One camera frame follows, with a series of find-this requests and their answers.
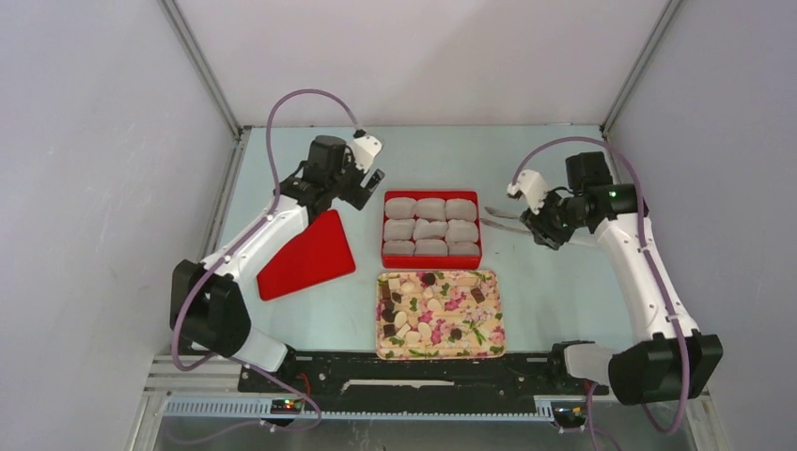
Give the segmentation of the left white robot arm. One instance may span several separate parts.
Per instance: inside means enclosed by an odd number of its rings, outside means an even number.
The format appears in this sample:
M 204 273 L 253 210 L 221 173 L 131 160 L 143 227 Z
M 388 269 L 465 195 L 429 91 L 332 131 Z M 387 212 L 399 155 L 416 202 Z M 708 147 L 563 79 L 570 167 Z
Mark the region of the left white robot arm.
M 275 391 L 296 382 L 291 346 L 269 336 L 254 315 L 263 302 L 258 275 L 340 199 L 361 210 L 384 178 L 374 161 L 383 141 L 363 130 L 347 142 L 319 135 L 308 156 L 275 188 L 273 199 L 232 241 L 172 273 L 172 348 L 187 339 L 230 360 L 261 368 Z

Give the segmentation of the silver serving tongs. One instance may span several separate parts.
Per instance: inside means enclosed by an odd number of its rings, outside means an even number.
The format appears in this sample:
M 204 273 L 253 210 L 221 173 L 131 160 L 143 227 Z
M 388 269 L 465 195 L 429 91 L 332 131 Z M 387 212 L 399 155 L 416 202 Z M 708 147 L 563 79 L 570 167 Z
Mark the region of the silver serving tongs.
M 495 207 L 485 207 L 484 210 L 485 214 L 479 219 L 484 226 L 528 236 L 534 236 L 539 232 L 538 224 L 534 220 L 524 219 L 521 214 L 500 210 Z M 598 248 L 597 241 L 584 234 L 571 235 L 562 243 L 562 245 L 565 244 L 568 246 L 578 245 L 587 248 Z

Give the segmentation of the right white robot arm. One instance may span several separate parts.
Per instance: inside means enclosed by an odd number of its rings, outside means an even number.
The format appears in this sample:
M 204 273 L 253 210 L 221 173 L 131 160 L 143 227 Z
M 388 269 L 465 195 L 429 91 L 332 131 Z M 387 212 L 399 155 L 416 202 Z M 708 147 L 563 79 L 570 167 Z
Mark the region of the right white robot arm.
M 723 357 L 720 338 L 703 334 L 669 279 L 637 184 L 614 181 L 601 152 L 566 160 L 568 187 L 558 194 L 542 175 L 517 171 L 508 196 L 527 208 L 522 224 L 538 245 L 558 250 L 585 229 L 608 257 L 628 309 L 633 345 L 613 351 L 594 342 L 554 346 L 550 386 L 569 393 L 583 380 L 607 386 L 624 405 L 692 399 Z

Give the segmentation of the white oval chocolate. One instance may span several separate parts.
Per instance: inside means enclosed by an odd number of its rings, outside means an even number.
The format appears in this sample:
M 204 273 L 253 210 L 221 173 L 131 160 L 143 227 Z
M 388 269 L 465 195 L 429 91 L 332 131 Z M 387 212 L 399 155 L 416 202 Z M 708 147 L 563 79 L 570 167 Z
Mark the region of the white oval chocolate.
M 397 330 L 400 330 L 408 320 L 408 316 L 405 312 L 399 311 L 394 317 L 394 326 Z
M 417 331 L 422 340 L 428 340 L 432 335 L 432 329 L 427 322 L 419 322 L 417 324 Z

